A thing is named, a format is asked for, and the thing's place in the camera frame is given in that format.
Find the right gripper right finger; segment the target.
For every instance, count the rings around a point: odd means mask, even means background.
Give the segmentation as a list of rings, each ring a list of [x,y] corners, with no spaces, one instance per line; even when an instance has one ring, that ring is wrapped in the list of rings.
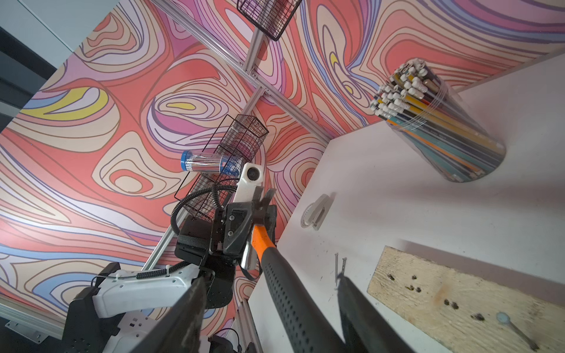
[[[346,352],[412,352],[350,278],[338,276],[338,306]]]

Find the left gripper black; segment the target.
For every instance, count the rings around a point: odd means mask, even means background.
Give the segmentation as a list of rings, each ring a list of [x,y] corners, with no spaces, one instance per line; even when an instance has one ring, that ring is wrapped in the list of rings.
[[[219,240],[211,243],[211,255],[228,265],[263,261],[266,250],[275,247],[277,206],[266,201],[232,202],[213,223]]]

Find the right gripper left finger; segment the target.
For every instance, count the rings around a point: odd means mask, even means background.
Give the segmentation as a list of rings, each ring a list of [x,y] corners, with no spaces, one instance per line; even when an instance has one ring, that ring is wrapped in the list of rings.
[[[202,277],[188,288],[174,285],[172,289],[150,289],[142,294],[143,309],[164,307],[171,310],[132,348],[133,352],[198,352],[207,285]]]

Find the claw hammer orange black handle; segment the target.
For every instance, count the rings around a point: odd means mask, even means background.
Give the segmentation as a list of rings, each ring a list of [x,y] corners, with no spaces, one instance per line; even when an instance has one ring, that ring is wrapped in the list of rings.
[[[248,236],[257,253],[263,276],[295,352],[344,352],[345,344],[307,292],[294,269],[269,238],[266,211],[275,194],[254,186],[250,204],[251,230]]]

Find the pulled steel nail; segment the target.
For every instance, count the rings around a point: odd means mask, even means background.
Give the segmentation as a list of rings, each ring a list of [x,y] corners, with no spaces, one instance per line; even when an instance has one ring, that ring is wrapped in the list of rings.
[[[338,262],[339,262],[339,254],[337,252],[337,253],[335,253],[335,266],[334,266],[335,286],[336,287],[338,286],[338,275],[339,275]]]

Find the wooden block with nails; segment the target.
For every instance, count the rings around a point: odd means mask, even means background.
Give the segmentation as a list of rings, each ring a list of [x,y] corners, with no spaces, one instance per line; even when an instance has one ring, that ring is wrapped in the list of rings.
[[[386,247],[367,289],[388,309],[452,352],[564,351],[564,308],[472,274]]]

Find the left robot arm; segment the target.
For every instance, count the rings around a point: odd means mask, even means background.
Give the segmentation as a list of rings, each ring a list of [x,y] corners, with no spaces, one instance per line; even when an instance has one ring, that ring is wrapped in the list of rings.
[[[235,269],[249,255],[253,217],[274,235],[277,209],[268,199],[228,204],[209,230],[225,233],[224,248],[198,249],[168,269],[126,272],[111,263],[69,307],[66,352],[198,352],[204,314],[233,298]]]

